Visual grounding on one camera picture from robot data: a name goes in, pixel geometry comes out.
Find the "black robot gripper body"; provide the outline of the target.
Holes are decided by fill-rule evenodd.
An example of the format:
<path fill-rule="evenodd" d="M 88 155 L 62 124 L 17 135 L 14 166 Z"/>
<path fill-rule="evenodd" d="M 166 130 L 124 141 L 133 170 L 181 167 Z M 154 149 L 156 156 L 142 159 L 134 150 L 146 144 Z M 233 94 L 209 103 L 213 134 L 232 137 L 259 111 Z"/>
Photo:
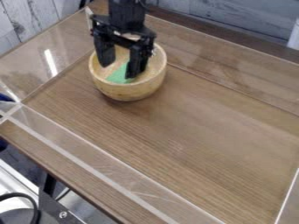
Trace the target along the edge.
<path fill-rule="evenodd" d="M 89 16 L 90 35 L 100 51 L 112 51 L 114 45 L 153 49 L 156 33 L 145 27 L 145 11 L 145 0 L 108 0 L 108 14 Z"/>

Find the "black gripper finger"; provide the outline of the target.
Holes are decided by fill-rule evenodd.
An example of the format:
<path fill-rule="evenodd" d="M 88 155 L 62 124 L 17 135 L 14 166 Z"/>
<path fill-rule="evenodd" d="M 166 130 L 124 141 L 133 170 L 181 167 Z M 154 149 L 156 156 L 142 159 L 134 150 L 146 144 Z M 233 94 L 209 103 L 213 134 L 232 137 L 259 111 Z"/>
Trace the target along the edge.
<path fill-rule="evenodd" d="M 116 60 L 114 43 L 106 36 L 94 35 L 94 48 L 97 54 L 97 62 L 102 67 L 108 67 Z"/>
<path fill-rule="evenodd" d="M 125 78 L 133 79 L 144 70 L 149 57 L 150 49 L 144 45 L 133 45 L 129 48 L 129 61 L 126 63 Z"/>

